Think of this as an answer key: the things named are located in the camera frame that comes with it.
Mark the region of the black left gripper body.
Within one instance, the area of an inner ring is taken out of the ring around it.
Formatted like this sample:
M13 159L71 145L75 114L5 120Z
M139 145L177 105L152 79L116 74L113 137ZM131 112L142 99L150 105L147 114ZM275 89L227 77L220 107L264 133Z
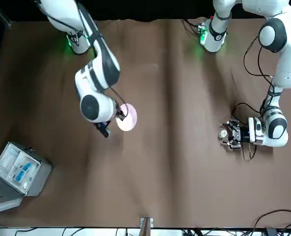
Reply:
M248 125L239 126L240 129L240 142L241 143L249 143L250 142L250 134Z

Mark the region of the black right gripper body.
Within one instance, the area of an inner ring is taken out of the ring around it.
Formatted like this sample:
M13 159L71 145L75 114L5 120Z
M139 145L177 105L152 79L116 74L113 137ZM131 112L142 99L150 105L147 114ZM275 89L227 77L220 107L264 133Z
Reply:
M122 120L122 110L120 108L120 105L117 103L117 101L113 101L113 104L114 104L113 118L118 118L119 120Z

